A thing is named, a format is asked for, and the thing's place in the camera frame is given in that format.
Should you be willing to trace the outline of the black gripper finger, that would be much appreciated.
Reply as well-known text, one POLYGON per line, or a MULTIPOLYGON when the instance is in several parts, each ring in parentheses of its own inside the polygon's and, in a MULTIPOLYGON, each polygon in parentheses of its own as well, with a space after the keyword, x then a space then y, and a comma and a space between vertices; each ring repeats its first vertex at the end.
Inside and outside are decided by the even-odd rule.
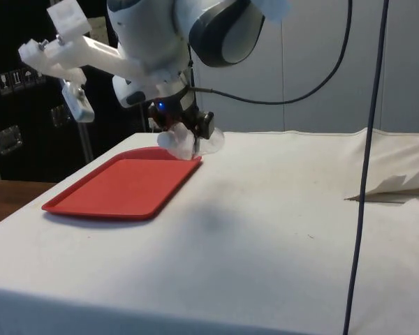
POLYGON ((191 130, 194 136, 193 154, 202 156, 210 150, 212 144, 210 139, 214 132, 214 113, 197 110, 191 130))

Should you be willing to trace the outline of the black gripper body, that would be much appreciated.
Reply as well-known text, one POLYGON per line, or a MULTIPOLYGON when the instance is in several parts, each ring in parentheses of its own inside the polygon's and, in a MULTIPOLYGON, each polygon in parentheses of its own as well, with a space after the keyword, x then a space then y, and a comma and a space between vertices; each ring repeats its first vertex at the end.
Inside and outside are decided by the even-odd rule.
POLYGON ((148 116, 153 119, 160 131, 168 131, 175 124, 182 123, 191 131, 197 124, 198 108, 196 102, 183 107, 177 99, 155 100, 148 107, 148 116))

